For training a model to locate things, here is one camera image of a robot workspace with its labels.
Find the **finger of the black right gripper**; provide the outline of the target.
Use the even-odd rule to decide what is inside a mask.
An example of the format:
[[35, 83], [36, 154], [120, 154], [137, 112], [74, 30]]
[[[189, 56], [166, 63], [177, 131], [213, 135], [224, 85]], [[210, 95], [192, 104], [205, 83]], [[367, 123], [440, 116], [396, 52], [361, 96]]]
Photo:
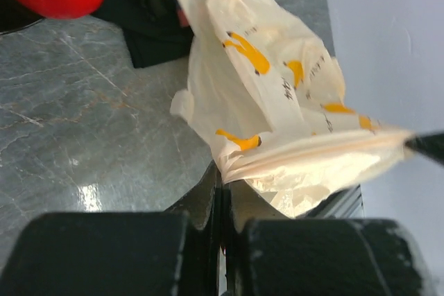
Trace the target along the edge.
[[444, 164], [443, 132], [415, 136], [406, 140], [404, 146], [438, 164]]

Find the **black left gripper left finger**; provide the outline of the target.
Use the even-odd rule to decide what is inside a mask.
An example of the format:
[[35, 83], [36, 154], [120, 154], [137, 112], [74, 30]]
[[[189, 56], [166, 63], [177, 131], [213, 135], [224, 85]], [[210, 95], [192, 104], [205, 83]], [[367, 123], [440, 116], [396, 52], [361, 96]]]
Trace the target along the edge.
[[25, 226], [2, 295], [217, 295], [221, 177], [160, 212], [54, 212]]

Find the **beige banana print plastic bag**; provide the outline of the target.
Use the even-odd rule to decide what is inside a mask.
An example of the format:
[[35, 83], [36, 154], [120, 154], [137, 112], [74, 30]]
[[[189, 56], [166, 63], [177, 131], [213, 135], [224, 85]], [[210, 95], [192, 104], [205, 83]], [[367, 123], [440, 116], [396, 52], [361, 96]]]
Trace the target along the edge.
[[275, 0], [178, 0], [194, 32], [173, 97], [225, 183], [244, 180], [294, 218], [408, 154], [408, 130], [347, 107], [336, 58]]

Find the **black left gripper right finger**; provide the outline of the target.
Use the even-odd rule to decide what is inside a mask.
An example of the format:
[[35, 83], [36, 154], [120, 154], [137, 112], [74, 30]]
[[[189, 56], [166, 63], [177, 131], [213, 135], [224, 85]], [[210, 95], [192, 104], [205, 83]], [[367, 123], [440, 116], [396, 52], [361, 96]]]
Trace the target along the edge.
[[394, 220], [290, 219], [244, 182], [223, 187], [229, 295], [436, 295], [410, 232]]

